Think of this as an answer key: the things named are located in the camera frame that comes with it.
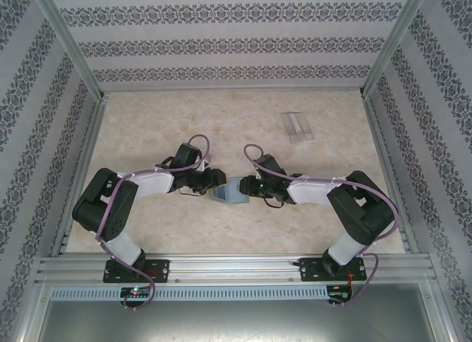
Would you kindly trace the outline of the left aluminium frame post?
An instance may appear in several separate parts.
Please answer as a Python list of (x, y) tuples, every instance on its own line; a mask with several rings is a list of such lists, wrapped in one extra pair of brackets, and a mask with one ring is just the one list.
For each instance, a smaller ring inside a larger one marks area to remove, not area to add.
[(94, 76), (78, 42), (75, 40), (56, 3), (54, 0), (36, 1), (94, 100), (101, 101), (104, 91), (101, 89), (97, 78)]

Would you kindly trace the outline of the left small controller board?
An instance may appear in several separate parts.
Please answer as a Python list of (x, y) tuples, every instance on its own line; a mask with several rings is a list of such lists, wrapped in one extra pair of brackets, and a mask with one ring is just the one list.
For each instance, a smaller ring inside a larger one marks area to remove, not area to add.
[(149, 287), (122, 287), (120, 291), (121, 299), (148, 299), (151, 290)]

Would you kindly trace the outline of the right aluminium frame post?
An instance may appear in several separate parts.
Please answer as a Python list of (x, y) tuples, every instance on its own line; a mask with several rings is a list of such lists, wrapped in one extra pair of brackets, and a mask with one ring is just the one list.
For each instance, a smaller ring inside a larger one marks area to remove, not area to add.
[(379, 55), (376, 57), (372, 68), (367, 75), (364, 84), (361, 87), (361, 96), (366, 99), (372, 94), (376, 88), (377, 82), (381, 78), (390, 58), (398, 48), (404, 35), (406, 34), (410, 23), (416, 16), (424, 0), (406, 0), (402, 10), (399, 13), (398, 19), (390, 31), (384, 45), (382, 46)]

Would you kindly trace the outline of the pale green card holder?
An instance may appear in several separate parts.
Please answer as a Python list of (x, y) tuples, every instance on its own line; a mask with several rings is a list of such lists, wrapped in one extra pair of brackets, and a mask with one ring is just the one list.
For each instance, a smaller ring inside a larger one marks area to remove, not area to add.
[(210, 190), (209, 197), (225, 205), (244, 204), (249, 202), (249, 196), (239, 190), (242, 177), (229, 177), (227, 183)]

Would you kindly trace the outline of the aluminium front mounting rail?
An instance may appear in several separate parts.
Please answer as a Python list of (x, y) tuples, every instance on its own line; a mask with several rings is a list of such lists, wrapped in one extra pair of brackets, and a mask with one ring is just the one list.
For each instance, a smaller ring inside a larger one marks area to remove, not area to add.
[[(285, 285), (300, 284), (294, 265), (307, 254), (185, 255), (150, 254), (150, 259), (170, 262), (169, 285)], [(428, 254), (379, 254), (373, 284), (435, 281)], [(65, 253), (41, 259), (34, 283), (47, 286), (102, 285), (108, 256), (98, 253)]]

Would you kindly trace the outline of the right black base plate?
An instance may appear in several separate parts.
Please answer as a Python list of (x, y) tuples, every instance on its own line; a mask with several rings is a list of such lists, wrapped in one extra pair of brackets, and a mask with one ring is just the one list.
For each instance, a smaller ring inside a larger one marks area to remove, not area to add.
[(364, 261), (360, 257), (353, 258), (346, 265), (339, 266), (336, 262), (325, 262), (323, 258), (303, 257), (298, 261), (301, 280), (303, 282), (364, 282), (367, 272)]

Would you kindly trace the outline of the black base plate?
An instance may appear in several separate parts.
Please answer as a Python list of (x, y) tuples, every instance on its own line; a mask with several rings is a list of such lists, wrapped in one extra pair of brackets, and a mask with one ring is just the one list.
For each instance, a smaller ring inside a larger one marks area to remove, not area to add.
[(364, 282), (367, 272), (364, 261), (360, 257), (353, 258), (346, 265), (339, 266), (336, 262), (325, 262), (323, 258), (303, 257), (298, 261), (301, 280), (303, 282)]
[[(167, 283), (170, 261), (164, 259), (145, 259), (136, 267), (148, 275), (155, 283)], [(148, 279), (142, 275), (123, 267), (115, 260), (110, 259), (105, 264), (103, 274), (105, 283), (146, 283)]]

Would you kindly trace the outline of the aluminium side rail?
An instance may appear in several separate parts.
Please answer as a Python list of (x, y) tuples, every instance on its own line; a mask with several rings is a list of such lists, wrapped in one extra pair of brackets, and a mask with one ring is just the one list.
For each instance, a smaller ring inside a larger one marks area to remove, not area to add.
[(375, 112), (372, 108), (371, 102), (367, 97), (363, 98), (364, 109), (367, 116), (367, 121), (372, 132), (373, 141), (375, 143), (375, 148), (378, 153), (379, 162), (383, 172), (383, 177), (385, 180), (387, 192), (396, 205), (398, 213), (400, 216), (400, 224), (398, 231), (403, 241), (403, 247), (406, 253), (417, 254), (420, 252), (417, 247), (414, 235), (409, 222), (408, 211), (404, 206), (403, 199), (401, 197), (400, 188), (397, 184), (394, 170), (389, 161), (388, 150), (384, 144), (384, 139), (382, 137), (381, 129), (378, 126), (377, 120), (375, 118)]
[(81, 196), (86, 176), (93, 156), (94, 148), (97, 143), (100, 128), (103, 122), (103, 117), (108, 104), (110, 93), (105, 92), (100, 101), (94, 107), (94, 111), (90, 116), (87, 132), (84, 138), (83, 146), (80, 151), (80, 157), (77, 160), (77, 166), (74, 171), (69, 194), (65, 203), (63, 214), (60, 218), (58, 230), (56, 231), (55, 238), (53, 240), (53, 246), (51, 247), (50, 256), (58, 257), (62, 252), (64, 237), (69, 235), (72, 225), (72, 211), (74, 205)]

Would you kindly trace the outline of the left aluminium side rail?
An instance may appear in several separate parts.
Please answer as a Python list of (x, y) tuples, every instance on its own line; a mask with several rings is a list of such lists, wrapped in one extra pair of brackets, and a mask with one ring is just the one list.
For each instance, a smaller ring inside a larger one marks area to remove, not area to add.
[(87, 132), (84, 138), (83, 146), (80, 151), (80, 157), (77, 160), (77, 166), (74, 171), (69, 194), (65, 203), (63, 214), (60, 218), (58, 230), (56, 231), (55, 238), (53, 240), (53, 246), (51, 247), (50, 256), (58, 257), (62, 252), (64, 237), (69, 235), (72, 225), (72, 211), (74, 205), (81, 196), (86, 176), (93, 156), (94, 148), (97, 143), (100, 128), (103, 122), (103, 117), (108, 104), (110, 93), (105, 92), (100, 101), (94, 107), (94, 111), (90, 116)]

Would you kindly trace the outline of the right aluminium side rail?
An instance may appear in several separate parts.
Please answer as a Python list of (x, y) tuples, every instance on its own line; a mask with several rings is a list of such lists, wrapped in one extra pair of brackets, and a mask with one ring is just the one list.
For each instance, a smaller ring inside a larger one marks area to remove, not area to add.
[(367, 97), (363, 98), (364, 109), (367, 116), (367, 121), (372, 132), (373, 141), (375, 143), (375, 148), (378, 153), (379, 162), (383, 172), (383, 177), (385, 180), (387, 192), (396, 205), (398, 213), (400, 216), (400, 224), (398, 231), (403, 241), (403, 247), (406, 253), (417, 254), (420, 252), (417, 247), (414, 235), (409, 222), (408, 211), (404, 206), (403, 199), (401, 197), (400, 188), (397, 184), (394, 170), (389, 161), (388, 150), (384, 144), (384, 139), (382, 137), (381, 129), (378, 126), (377, 120), (375, 118), (375, 112), (372, 108), (371, 102)]

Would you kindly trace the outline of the small controller board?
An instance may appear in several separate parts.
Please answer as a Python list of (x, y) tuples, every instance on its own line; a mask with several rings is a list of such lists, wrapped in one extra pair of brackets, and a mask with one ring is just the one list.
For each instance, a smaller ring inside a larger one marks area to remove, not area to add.
[(327, 286), (327, 294), (330, 301), (334, 301), (337, 304), (345, 303), (351, 299), (352, 288), (350, 285), (329, 285)]
[(148, 299), (151, 290), (149, 287), (122, 287), (120, 291), (121, 299)]

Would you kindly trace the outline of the right small controller board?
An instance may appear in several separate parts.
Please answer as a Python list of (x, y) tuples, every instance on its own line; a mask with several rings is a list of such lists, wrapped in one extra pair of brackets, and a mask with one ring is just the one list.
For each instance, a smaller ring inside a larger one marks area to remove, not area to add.
[(329, 285), (327, 286), (327, 294), (330, 301), (334, 301), (337, 304), (345, 303), (351, 299), (352, 288), (350, 285)]

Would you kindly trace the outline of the aluminium frame post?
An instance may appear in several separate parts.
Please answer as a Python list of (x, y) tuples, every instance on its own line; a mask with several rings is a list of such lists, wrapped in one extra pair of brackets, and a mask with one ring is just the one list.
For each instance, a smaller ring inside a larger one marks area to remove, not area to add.
[(78, 42), (75, 40), (56, 3), (54, 0), (36, 1), (94, 100), (101, 101), (104, 91), (101, 89), (97, 78), (94, 76)]
[(377, 82), (381, 78), (390, 58), (398, 48), (404, 35), (406, 34), (410, 23), (416, 16), (424, 0), (406, 0), (402, 10), (399, 13), (398, 19), (390, 31), (384, 45), (382, 46), (379, 55), (376, 57), (372, 68), (367, 75), (364, 84), (361, 87), (361, 96), (366, 99), (372, 94), (376, 88)]

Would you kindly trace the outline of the clear plastic card box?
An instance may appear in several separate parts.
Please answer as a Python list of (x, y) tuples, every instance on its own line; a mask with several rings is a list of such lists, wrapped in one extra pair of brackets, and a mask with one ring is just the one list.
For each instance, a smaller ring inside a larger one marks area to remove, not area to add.
[(307, 117), (302, 112), (282, 113), (281, 118), (288, 134), (290, 143), (314, 140), (313, 131)]

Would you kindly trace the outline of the grey metal panel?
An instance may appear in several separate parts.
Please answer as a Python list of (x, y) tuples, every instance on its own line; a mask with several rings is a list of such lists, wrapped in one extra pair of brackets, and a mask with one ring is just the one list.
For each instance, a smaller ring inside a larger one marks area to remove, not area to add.
[(422, 310), (332, 308), (317, 301), (54, 301), (39, 342), (436, 342)]

